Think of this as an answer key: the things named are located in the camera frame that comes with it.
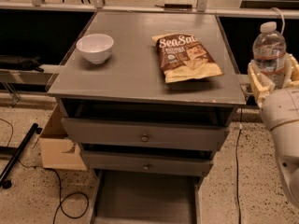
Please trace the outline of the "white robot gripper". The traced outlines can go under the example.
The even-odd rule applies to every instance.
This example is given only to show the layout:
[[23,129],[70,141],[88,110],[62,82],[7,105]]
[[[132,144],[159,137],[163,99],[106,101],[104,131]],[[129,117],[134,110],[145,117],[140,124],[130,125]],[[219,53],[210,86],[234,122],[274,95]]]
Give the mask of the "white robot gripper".
[[260,71],[254,60],[248,65],[248,78],[267,130],[272,131],[299,120],[299,62],[292,54],[287,53],[285,56],[283,90],[273,92],[274,82]]

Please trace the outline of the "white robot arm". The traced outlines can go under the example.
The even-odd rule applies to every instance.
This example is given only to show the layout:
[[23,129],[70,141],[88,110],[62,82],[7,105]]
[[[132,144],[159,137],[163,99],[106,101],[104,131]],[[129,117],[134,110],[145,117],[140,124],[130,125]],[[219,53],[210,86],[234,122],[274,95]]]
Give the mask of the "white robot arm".
[[265,128],[272,134],[280,183],[289,202],[299,208],[299,63],[285,56],[281,89],[254,61],[248,65],[250,87]]

